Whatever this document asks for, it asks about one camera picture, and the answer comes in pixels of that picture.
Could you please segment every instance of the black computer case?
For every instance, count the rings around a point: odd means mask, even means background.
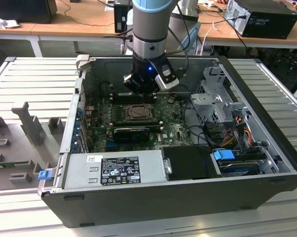
[[[50,23],[57,12],[55,0],[0,0],[0,18]]]
[[[274,0],[230,0],[225,19],[242,37],[286,39],[297,21],[297,13]]]

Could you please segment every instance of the warning label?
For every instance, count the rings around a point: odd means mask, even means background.
[[[100,183],[103,186],[140,183],[138,157],[102,159]]]

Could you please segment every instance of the blue latch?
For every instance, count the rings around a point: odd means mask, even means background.
[[[235,159],[232,150],[217,150],[213,155],[216,160]]]
[[[51,170],[42,170],[39,172],[39,180],[51,179]]]
[[[84,114],[81,108],[77,108],[77,117],[81,117]]]

